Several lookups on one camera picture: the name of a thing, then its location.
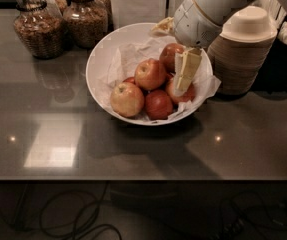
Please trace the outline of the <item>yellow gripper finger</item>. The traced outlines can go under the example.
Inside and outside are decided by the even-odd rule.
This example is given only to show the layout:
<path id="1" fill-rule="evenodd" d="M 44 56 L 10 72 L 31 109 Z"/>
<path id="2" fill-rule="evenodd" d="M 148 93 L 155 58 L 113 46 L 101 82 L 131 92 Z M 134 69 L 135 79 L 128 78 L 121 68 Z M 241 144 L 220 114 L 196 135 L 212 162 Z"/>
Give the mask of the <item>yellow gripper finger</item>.
<path id="1" fill-rule="evenodd" d="M 192 83 L 202 61 L 199 48 L 186 48 L 182 54 L 175 54 L 174 95 L 182 96 Z"/>
<path id="2" fill-rule="evenodd" d="M 173 36 L 173 18 L 167 17 L 161 20 L 150 29 L 149 34 L 151 36 Z"/>

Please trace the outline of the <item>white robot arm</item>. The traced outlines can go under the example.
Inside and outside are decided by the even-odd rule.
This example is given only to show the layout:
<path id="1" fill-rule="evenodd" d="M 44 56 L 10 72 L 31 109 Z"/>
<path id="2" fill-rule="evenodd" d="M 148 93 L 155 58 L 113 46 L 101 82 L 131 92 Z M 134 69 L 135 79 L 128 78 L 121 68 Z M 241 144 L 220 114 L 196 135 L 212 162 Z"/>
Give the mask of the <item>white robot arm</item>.
<path id="1" fill-rule="evenodd" d="M 172 36 L 186 47 L 208 48 L 223 39 L 237 42 L 241 35 L 234 31 L 231 18 L 256 0 L 184 0 L 172 17 L 157 23 L 152 36 Z M 287 0 L 276 0 L 287 13 Z"/>

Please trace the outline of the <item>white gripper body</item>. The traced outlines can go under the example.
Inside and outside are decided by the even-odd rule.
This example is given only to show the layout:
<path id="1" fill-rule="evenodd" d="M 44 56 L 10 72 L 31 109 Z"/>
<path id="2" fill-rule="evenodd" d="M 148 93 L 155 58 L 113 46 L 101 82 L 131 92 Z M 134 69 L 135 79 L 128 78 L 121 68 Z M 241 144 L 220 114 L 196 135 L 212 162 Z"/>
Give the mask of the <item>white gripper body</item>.
<path id="1" fill-rule="evenodd" d="M 213 23 L 195 0 L 184 0 L 174 13 L 173 31 L 178 43 L 207 48 L 221 33 L 222 27 Z"/>

